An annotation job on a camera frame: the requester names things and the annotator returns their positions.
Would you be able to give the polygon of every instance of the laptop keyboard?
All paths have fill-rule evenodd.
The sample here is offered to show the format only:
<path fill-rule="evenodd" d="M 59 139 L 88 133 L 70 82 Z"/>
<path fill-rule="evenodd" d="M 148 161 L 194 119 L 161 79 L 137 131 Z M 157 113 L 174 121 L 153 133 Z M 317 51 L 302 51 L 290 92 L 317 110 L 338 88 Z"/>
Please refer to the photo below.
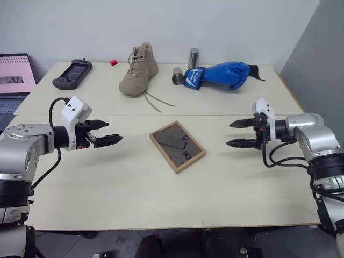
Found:
<path fill-rule="evenodd" d="M 22 102 L 22 99 L 12 101 L 0 100 L 0 114 L 13 114 Z"/>

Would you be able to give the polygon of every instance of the shoelace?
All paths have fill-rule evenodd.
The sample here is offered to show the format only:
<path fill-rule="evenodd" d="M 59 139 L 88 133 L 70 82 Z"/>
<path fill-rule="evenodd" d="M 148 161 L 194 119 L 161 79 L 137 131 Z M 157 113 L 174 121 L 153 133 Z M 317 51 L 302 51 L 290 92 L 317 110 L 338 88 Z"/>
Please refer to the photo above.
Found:
<path fill-rule="evenodd" d="M 143 77 L 145 78 L 146 83 L 147 83 L 147 88 L 146 88 L 146 92 L 145 92 L 146 101 L 147 101 L 156 111 L 159 111 L 160 113 L 162 113 L 159 109 L 157 109 L 156 106 L 154 106 L 154 105 L 152 104 L 152 102 L 149 101 L 149 99 L 147 98 L 147 95 L 151 96 L 152 98 L 156 99 L 157 101 L 162 102 L 163 104 L 166 104 L 166 105 L 169 105 L 169 106 L 175 106 L 175 105 L 172 105 L 172 104 L 169 104 L 169 103 L 167 103 L 167 102 L 165 102 L 165 101 L 162 101 L 161 99 L 159 99 L 159 98 L 153 96 L 152 94 L 150 94 L 150 93 L 148 92 L 149 77 L 147 78 L 147 76 L 141 71 L 141 69 L 143 68 L 142 62 L 143 62 L 143 60 L 145 59 L 145 53 L 146 53 L 146 52 L 145 52 L 145 49 L 144 49 L 143 55 L 136 55 L 136 56 L 134 56 L 134 53 L 131 53 L 131 54 L 130 54 L 130 56 L 128 57 L 128 64 L 130 65 L 130 68 L 129 68 L 129 70 L 128 70 L 128 73 L 133 74 L 133 75 L 135 75 L 135 76 L 138 76 L 138 74 L 133 73 L 133 71 L 138 71 L 140 74 L 143 75 Z M 151 74 L 151 71 L 150 71 L 150 69 L 151 69 L 151 64 L 149 63 L 149 58 L 147 58 L 147 61 L 148 61 L 148 65 L 149 65 L 149 74 Z M 134 67 L 133 65 L 134 65 L 135 63 L 139 63 L 139 64 L 140 64 L 140 67 L 139 67 L 139 68 Z"/>

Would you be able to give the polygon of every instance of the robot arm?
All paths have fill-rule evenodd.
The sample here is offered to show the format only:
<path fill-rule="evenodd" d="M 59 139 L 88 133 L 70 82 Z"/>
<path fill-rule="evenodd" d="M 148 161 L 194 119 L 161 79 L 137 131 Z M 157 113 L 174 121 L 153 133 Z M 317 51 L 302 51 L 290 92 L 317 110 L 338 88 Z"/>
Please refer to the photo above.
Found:
<path fill-rule="evenodd" d="M 92 109 L 77 97 L 66 100 L 62 126 L 46 124 L 15 125 L 7 128 L 0 141 L 0 257 L 34 257 L 34 229 L 28 219 L 28 198 L 34 191 L 39 156 L 55 149 L 68 151 L 113 145 L 123 137 L 118 134 L 97 138 L 91 130 L 109 125 L 100 120 L 86 120 Z"/>
<path fill-rule="evenodd" d="M 227 144 L 265 151 L 262 146 L 271 140 L 298 141 L 308 163 L 306 168 L 311 177 L 311 190 L 322 229 L 337 238 L 338 251 L 344 257 L 344 153 L 340 151 L 334 133 L 324 125 L 323 118 L 318 114 L 305 113 L 275 120 L 273 108 L 262 98 L 253 105 L 253 114 L 254 118 L 238 120 L 230 126 L 253 126 L 256 139 L 234 139 Z M 267 166 L 274 165 L 283 166 L 278 162 Z"/>

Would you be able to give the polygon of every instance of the laptop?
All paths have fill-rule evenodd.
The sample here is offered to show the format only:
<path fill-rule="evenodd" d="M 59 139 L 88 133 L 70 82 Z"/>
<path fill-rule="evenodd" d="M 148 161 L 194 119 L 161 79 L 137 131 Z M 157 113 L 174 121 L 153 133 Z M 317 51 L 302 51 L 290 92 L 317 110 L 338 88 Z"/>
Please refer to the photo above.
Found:
<path fill-rule="evenodd" d="M 0 133 L 35 86 L 27 54 L 0 55 Z"/>

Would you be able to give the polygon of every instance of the clock numeral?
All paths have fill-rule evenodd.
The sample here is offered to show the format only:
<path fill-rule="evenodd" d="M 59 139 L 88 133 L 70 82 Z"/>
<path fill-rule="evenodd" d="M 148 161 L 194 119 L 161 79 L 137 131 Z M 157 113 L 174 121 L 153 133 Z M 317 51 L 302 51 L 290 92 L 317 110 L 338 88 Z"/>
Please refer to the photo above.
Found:
<path fill-rule="evenodd" d="M 184 135 L 183 137 L 180 137 L 182 141 L 190 140 L 190 138 L 187 135 Z"/>
<path fill-rule="evenodd" d="M 183 152 L 182 154 L 183 154 L 183 156 L 185 156 L 185 159 L 186 159 L 186 160 L 192 158 L 191 154 L 190 154 L 188 151 Z"/>

